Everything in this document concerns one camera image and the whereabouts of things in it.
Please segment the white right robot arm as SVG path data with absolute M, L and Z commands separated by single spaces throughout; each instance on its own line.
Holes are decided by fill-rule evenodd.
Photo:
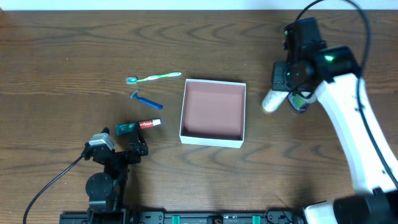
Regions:
M 314 18 L 286 26 L 284 62 L 276 62 L 262 101 L 275 111 L 289 94 L 305 93 L 325 109 L 348 161 L 355 194 L 298 209 L 292 223 L 396 223 L 397 159 L 374 115 L 358 65 L 345 46 L 329 48 Z

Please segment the clear hand sanitizer bottle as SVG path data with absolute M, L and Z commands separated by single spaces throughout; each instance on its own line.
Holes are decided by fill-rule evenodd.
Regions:
M 290 93 L 287 98 L 292 108 L 298 113 L 306 112 L 308 107 L 317 100 L 316 95 L 310 92 Z

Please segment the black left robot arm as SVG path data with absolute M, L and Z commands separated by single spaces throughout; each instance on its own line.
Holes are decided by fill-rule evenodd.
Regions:
M 148 155 L 149 148 L 144 140 L 139 123 L 132 125 L 128 149 L 117 152 L 109 129 L 104 128 L 85 144 L 83 158 L 104 166 L 102 172 L 92 175 L 86 182 L 89 209 L 93 212 L 117 210 L 123 203 L 129 165 L 140 163 Z

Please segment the white lotion tube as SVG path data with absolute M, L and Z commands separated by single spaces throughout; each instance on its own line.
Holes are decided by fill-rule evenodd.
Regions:
M 266 113 L 273 113 L 287 98 L 289 92 L 269 90 L 262 101 L 262 109 Z

